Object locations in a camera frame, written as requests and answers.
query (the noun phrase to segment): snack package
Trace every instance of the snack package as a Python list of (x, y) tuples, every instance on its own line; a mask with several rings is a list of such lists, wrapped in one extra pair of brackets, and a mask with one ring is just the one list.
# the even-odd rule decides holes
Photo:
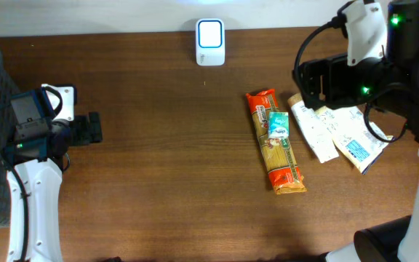
[(269, 112), (268, 137), (269, 139), (289, 137), (289, 113)]
[(263, 91), (255, 96), (246, 94), (246, 96), (274, 192), (276, 194), (305, 192), (303, 177), (295, 161), (289, 139), (268, 138), (268, 115), (271, 112), (278, 112), (274, 90)]

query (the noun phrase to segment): food packet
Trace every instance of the food packet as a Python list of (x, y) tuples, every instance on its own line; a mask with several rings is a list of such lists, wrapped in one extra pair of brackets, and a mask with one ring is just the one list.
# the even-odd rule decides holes
[(276, 194), (305, 192), (303, 177), (295, 161), (289, 139), (268, 138), (268, 115), (279, 111), (274, 90), (263, 91), (255, 96), (246, 94), (246, 96), (274, 192)]

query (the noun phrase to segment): white plug-in device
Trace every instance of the white plug-in device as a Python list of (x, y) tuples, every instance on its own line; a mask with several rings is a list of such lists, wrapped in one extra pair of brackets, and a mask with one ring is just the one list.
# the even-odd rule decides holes
[(224, 23), (217, 18), (203, 18), (195, 25), (196, 63), (221, 66), (226, 59)]

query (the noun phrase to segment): white wall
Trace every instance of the white wall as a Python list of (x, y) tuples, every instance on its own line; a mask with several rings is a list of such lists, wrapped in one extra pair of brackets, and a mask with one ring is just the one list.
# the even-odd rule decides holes
[[(390, 0), (380, 0), (385, 12)], [(321, 25), (347, 0), (0, 0), (0, 36), (190, 31), (202, 17), (227, 29)]]

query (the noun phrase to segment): green indicator light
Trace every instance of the green indicator light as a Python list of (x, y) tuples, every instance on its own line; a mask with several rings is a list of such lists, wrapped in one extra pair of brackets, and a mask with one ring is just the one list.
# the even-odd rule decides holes
[(369, 95), (370, 94), (370, 88), (362, 87), (362, 93), (365, 94), (365, 95)]
[(400, 23), (400, 17), (398, 17), (398, 16), (394, 16), (394, 17), (391, 19), (391, 23), (392, 23), (393, 25), (398, 25), (398, 24)]

